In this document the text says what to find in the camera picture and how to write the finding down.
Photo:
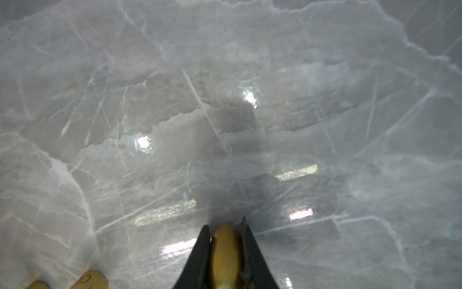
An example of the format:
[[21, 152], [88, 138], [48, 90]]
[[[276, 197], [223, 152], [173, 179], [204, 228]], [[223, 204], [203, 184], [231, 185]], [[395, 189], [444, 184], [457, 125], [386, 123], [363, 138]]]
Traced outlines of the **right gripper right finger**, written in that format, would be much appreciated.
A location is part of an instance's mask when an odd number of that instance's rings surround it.
[[256, 239], [243, 216], [239, 225], [243, 253], [240, 278], [244, 289], [279, 289], [262, 255]]

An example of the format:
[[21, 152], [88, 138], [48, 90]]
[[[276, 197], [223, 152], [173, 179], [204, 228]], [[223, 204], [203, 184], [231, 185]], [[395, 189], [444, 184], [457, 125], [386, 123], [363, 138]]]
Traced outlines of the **gold lipstick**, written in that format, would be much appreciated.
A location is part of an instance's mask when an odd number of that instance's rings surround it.
[[102, 273], [89, 270], [71, 286], [71, 289], [108, 289], [108, 281]]
[[213, 233], [209, 257], [212, 289], [242, 289], [241, 244], [237, 229], [231, 224], [220, 225]]

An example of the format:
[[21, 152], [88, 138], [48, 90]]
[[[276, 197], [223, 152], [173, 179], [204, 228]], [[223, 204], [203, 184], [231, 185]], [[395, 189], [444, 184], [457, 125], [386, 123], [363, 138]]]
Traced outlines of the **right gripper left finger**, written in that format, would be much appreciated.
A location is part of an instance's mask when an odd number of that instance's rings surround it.
[[204, 289], [206, 287], [210, 246], [209, 225], [204, 225], [173, 289]]

